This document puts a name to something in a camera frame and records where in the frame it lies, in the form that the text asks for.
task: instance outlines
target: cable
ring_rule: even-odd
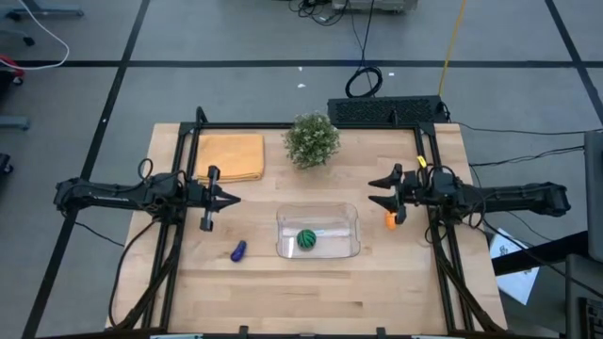
[[[301,0],[297,5],[297,9],[291,7],[293,1],[294,0],[289,0],[287,4],[290,11],[298,13],[298,16],[300,18],[311,18],[315,23],[320,24],[322,26],[332,26],[334,24],[337,24],[344,16],[345,11],[348,8],[348,5],[350,4],[350,0],[347,0],[344,7],[340,9],[337,13],[331,15],[326,19],[322,17],[318,17],[317,19],[317,16],[322,13],[325,5],[327,5],[330,0]],[[320,11],[315,12],[318,6],[320,6]]]
[[[120,273],[122,272],[122,264],[123,264],[123,259],[125,258],[125,254],[127,254],[127,252],[130,250],[130,248],[132,247],[132,245],[143,235],[145,234],[147,231],[149,231],[149,229],[151,229],[151,226],[155,225],[157,223],[156,220],[152,220],[151,223],[149,223],[147,226],[145,226],[142,231],[140,231],[138,234],[136,234],[132,240],[128,243],[128,245],[125,247],[125,249],[123,250],[122,256],[120,257],[120,261],[117,264],[117,272],[115,273],[115,280],[113,281],[113,288],[111,290],[111,297],[109,299],[109,322],[111,323],[111,326],[116,327],[117,323],[115,322],[115,319],[113,318],[113,299],[115,298],[115,293],[117,291],[117,284],[120,281]]]
[[[358,37],[358,31],[356,31],[356,22],[354,21],[354,10],[353,9],[350,10],[350,17],[351,17],[351,30],[354,32],[354,37],[356,38],[356,42],[358,42],[358,47],[362,51],[362,58],[365,58],[365,50],[362,47],[362,42],[360,41],[360,37]],[[368,75],[368,73],[366,73],[366,75],[367,75],[368,85],[371,88],[373,88],[373,84],[370,81],[370,75]]]
[[[61,212],[60,214],[61,214],[61,215],[62,215],[64,218],[67,218],[67,215],[65,214],[65,212]],[[106,235],[102,235],[102,234],[100,234],[100,233],[98,233],[98,232],[96,232],[96,231],[92,230],[92,229],[91,229],[91,227],[90,227],[90,226],[88,226],[88,225],[86,225],[86,224],[83,224],[83,223],[81,223],[81,222],[77,222],[77,221],[74,221],[73,223],[74,223],[75,225],[77,225],[77,226],[81,226],[81,227],[85,228],[86,230],[88,230],[88,231],[89,231],[89,232],[91,232],[92,234],[94,234],[94,235],[96,235],[96,236],[98,236],[98,237],[100,237],[100,238],[102,238],[102,239],[104,239],[104,240],[106,240],[106,241],[108,241],[108,242],[110,242],[110,243],[113,243],[113,244],[115,244],[115,245],[117,245],[117,246],[119,246],[119,247],[123,247],[123,244],[122,244],[122,243],[119,243],[119,242],[117,242],[117,241],[115,241],[115,240],[111,239],[110,237],[108,237],[108,236],[106,236]]]
[[[53,32],[49,31],[46,27],[44,27],[42,24],[40,24],[40,22],[38,21],[38,19],[36,19],[36,17],[34,16],[34,14],[31,12],[31,10],[29,10],[29,7],[23,2],[23,0],[19,0],[19,3],[21,4],[21,6],[23,6],[23,8],[25,8],[25,10],[27,11],[27,13],[29,14],[29,16],[31,16],[31,19],[38,24],[38,26],[44,30],[46,33],[48,33],[48,35],[50,35],[51,37],[55,38],[55,40],[57,40],[58,42],[60,42],[64,47],[65,47],[65,56],[63,57],[62,60],[59,61],[59,63],[56,64],[52,64],[52,65],[44,65],[44,66],[39,66],[39,67],[19,67],[19,66],[14,66],[14,65],[10,65],[9,63],[7,63],[6,61],[0,59],[0,63],[4,64],[5,66],[10,67],[11,69],[15,69],[15,70],[22,70],[22,71],[38,71],[38,70],[45,70],[45,69],[51,69],[51,68],[55,68],[55,67],[59,67],[62,64],[65,63],[65,61],[67,61],[67,58],[69,57],[69,45],[67,43],[65,43],[65,41],[61,40],[59,37],[57,37],[55,34],[53,34]]]
[[[146,175],[142,175],[142,166],[145,163],[149,163],[149,171],[147,172]],[[149,177],[151,177],[151,174],[153,173],[153,166],[154,166],[153,160],[151,160],[149,158],[144,158],[144,159],[140,160],[139,166],[137,168],[137,174],[139,175],[139,178],[141,181],[144,182],[144,181],[149,180]]]
[[[595,289],[593,289],[593,287],[585,284],[584,282],[580,282],[572,277],[569,277],[567,275],[565,275],[565,273],[563,273],[561,270],[559,270],[558,268],[554,267],[552,264],[549,264],[547,262],[545,262],[544,260],[538,258],[537,256],[533,255],[530,250],[526,250],[524,249],[519,243],[517,243],[515,240],[513,240],[511,237],[503,234],[502,232],[500,232],[497,228],[495,228],[494,226],[490,225],[487,221],[484,221],[484,224],[486,226],[488,226],[492,231],[494,231],[495,233],[497,233],[498,235],[504,237],[505,239],[511,241],[512,243],[514,243],[520,250],[522,250],[523,252],[525,252],[530,258],[532,258],[533,260],[535,260],[536,262],[538,262],[540,265],[542,266],[547,266],[548,268],[554,270],[555,272],[557,272],[558,274],[560,274],[561,276],[565,277],[565,279],[569,279],[572,283],[575,283],[576,285],[584,288],[585,290],[591,292],[592,294],[596,295],[599,298],[603,299],[603,294],[597,292]]]
[[[446,51],[446,60],[444,61],[444,68],[442,69],[442,76],[440,77],[440,86],[437,91],[437,95],[439,95],[440,97],[442,97],[442,94],[444,93],[444,78],[446,78],[448,62],[450,61],[450,57],[452,55],[452,47],[454,46],[454,42],[456,42],[456,34],[459,31],[461,22],[463,21],[464,6],[466,4],[467,0],[463,0],[463,3],[461,4],[461,11],[459,12],[459,16],[456,18],[456,23],[454,24],[454,31],[452,31],[452,38],[450,38],[450,45],[448,46],[448,50]]]
[[[475,168],[475,167],[498,166],[498,165],[504,165],[504,164],[517,164],[520,162],[536,160],[536,159],[550,156],[550,155],[559,155],[559,154],[571,153],[571,152],[581,151],[581,150],[584,150],[584,146],[573,146],[573,147],[566,147],[566,148],[545,151],[545,152],[542,152],[542,153],[536,154],[536,155],[522,155],[522,156],[518,156],[515,158],[500,160],[500,161],[495,161],[495,162],[469,164],[469,166]]]
[[[490,128],[471,127],[466,123],[462,123],[462,122],[458,122],[458,121],[453,121],[452,123],[460,124],[461,126],[464,126],[470,130],[478,131],[478,132],[517,133],[517,134],[528,134],[528,135],[535,135],[535,136],[571,136],[571,135],[584,134],[587,132],[603,131],[603,128],[594,129],[594,130],[573,131],[573,132],[537,132],[537,131],[521,131],[521,130],[497,130],[497,129],[490,129]]]
[[[480,181],[480,177],[478,176],[478,173],[474,169],[473,169],[473,173],[476,175],[476,179],[478,179],[478,183],[480,183],[480,187],[481,187],[481,181]],[[528,223],[525,222],[522,218],[516,216],[514,213],[511,213],[511,212],[509,212],[509,213],[511,215],[513,215],[514,217],[520,219],[526,226],[528,226],[528,228],[530,230],[532,230],[531,227],[528,225]],[[580,281],[578,281],[578,280],[576,280],[576,279],[574,279],[572,277],[566,276],[565,273],[561,272],[560,270],[558,270],[553,265],[551,265],[551,264],[545,262],[544,260],[538,258],[537,256],[533,255],[532,253],[530,253],[529,250],[524,249],[523,246],[521,246],[521,244],[519,244],[517,241],[515,241],[516,240],[515,238],[513,238],[511,236],[508,236],[506,234],[501,233],[497,228],[493,227],[486,219],[483,220],[483,224],[486,225],[488,228],[490,228],[492,231],[494,231],[496,234],[498,234],[498,235],[504,237],[505,239],[511,241],[512,243],[514,243],[520,250],[522,250],[523,252],[525,252],[530,258],[532,258],[533,260],[537,261],[541,265],[548,266],[550,269],[554,270],[555,272],[557,272],[558,274],[562,275],[566,279],[569,279],[570,281],[572,281],[572,283],[575,283],[578,286],[580,286],[580,287],[588,290],[589,292],[593,293],[594,295],[596,295],[596,296],[598,296],[600,298],[603,298],[603,294],[596,292],[592,287],[590,287],[590,286],[584,284],[583,282],[580,282]]]
[[[475,170],[475,169],[474,169],[472,166],[469,166],[469,168],[470,168],[470,169],[473,171],[473,174],[475,174],[475,179],[476,179],[476,180],[477,180],[477,182],[478,182],[478,186],[481,188],[481,180],[480,180],[480,176],[478,175],[477,171],[476,171],[476,170]],[[481,228],[479,228],[479,227],[473,227],[473,225],[468,224],[468,223],[464,223],[464,224],[465,224],[465,225],[467,225],[467,226],[469,226],[469,227],[471,227],[471,228],[472,228],[472,229],[474,229],[474,230],[479,230],[480,232],[482,232],[484,235],[486,235],[486,236],[487,236],[487,233],[486,233],[486,232],[485,232],[483,229],[481,229]],[[517,240],[517,241],[521,241],[523,244],[526,244],[526,245],[528,245],[528,246],[530,246],[530,247],[534,247],[534,245],[532,245],[531,243],[527,242],[526,240],[518,239],[518,238],[516,238],[516,237],[514,237],[513,239],[515,239],[515,240]]]
[[[425,229],[425,233],[423,234],[423,237],[425,238],[425,241],[427,241],[427,243],[428,243],[428,244],[433,245],[435,242],[434,242],[434,241],[431,241],[431,240],[430,240],[430,239],[427,237],[427,234],[430,232],[430,230],[431,230],[431,229],[432,229],[432,226],[431,226],[431,225],[430,225],[430,226],[428,226],[428,227],[427,227],[427,229]],[[439,244],[439,243],[441,243],[441,242],[442,242],[442,240],[446,239],[446,237],[448,236],[448,229],[446,229],[446,228],[445,228],[445,229],[444,229],[444,233],[443,233],[442,235],[439,235],[439,236],[440,236],[440,237],[437,239],[437,243],[438,243],[438,244]]]
[[[519,217],[517,214],[515,214],[515,213],[513,213],[513,212],[509,212],[509,211],[507,211],[507,213],[509,213],[510,215],[514,216],[516,219],[518,219],[519,221],[521,221],[521,223],[523,223],[523,224],[524,224],[526,227],[528,227],[528,229],[529,229],[529,230],[530,230],[532,233],[534,233],[534,234],[536,234],[536,235],[540,236],[540,237],[541,237],[541,238],[543,238],[544,240],[547,240],[547,241],[554,241],[553,239],[548,238],[548,237],[546,237],[546,236],[544,236],[544,235],[539,234],[538,232],[536,232],[536,230],[534,230],[533,228],[531,228],[531,226],[530,226],[530,225],[529,225],[529,224],[528,224],[528,223],[527,223],[527,222],[526,222],[524,219],[520,218],[520,217]]]
[[[368,13],[368,23],[367,23],[367,31],[365,33],[365,43],[364,45],[361,47],[362,49],[362,56],[360,58],[360,64],[358,65],[358,68],[356,69],[356,72],[351,76],[350,80],[348,80],[348,83],[346,84],[346,96],[348,96],[348,98],[369,98],[369,97],[374,97],[375,94],[379,91],[379,89],[381,89],[381,86],[383,84],[383,75],[381,73],[381,70],[378,67],[366,67],[365,66],[365,51],[367,49],[367,41],[368,41],[368,32],[370,31],[370,23],[372,22],[372,18],[373,18],[373,9],[375,7],[375,0],[372,0],[370,3],[370,12]],[[354,34],[356,35],[356,39],[358,40],[358,42],[360,42],[360,39],[358,39],[358,34],[356,32],[356,26],[354,24],[353,21],[353,13],[351,15],[351,24],[352,24],[352,28],[354,31]],[[368,83],[370,84],[371,88],[368,92],[361,94],[361,95],[353,95],[351,94],[350,91],[350,87],[351,84],[354,82],[354,80],[356,80],[356,78],[360,75],[362,75],[363,73],[365,73],[368,77]],[[377,83],[375,84],[375,86],[373,87],[371,82],[370,82],[370,77],[369,77],[369,73],[373,73],[375,75],[377,75]]]

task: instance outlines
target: yellow cable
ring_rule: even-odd
[[[463,0],[463,3],[461,4],[461,12],[459,13],[459,17],[456,18],[456,24],[454,24],[454,31],[452,32],[452,38],[450,39],[450,46],[448,47],[448,51],[446,52],[444,69],[442,70],[442,76],[440,77],[440,87],[437,91],[437,94],[440,97],[444,93],[444,78],[446,77],[446,71],[448,70],[448,61],[450,60],[450,55],[452,55],[452,47],[454,46],[454,42],[456,41],[456,33],[459,31],[459,26],[461,26],[461,21],[463,20],[464,5],[466,5],[466,3],[467,0]]]

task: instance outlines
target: clear plastic container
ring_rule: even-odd
[[[356,207],[349,203],[287,204],[276,212],[280,256],[289,259],[333,259],[352,257],[360,251],[360,221]],[[310,250],[298,246],[301,230],[312,230],[316,245]]]

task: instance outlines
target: folded towel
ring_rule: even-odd
[[[200,136],[195,176],[202,183],[207,183],[207,168],[211,165],[220,169],[220,183],[261,179],[264,173],[264,137]]]

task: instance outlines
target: paper sheet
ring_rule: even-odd
[[[502,229],[498,229],[498,231],[502,234],[512,237]],[[527,246],[522,244],[521,241],[515,240],[515,242],[522,245],[524,249],[527,248]],[[496,234],[494,239],[492,239],[492,243],[490,244],[490,258],[494,259],[498,256],[513,253],[518,250],[519,247],[517,247],[514,243]],[[499,276],[497,277],[498,288],[513,299],[526,305],[528,303],[528,299],[530,298],[531,289],[536,281],[538,269],[538,267],[535,267],[523,272],[515,272]]]

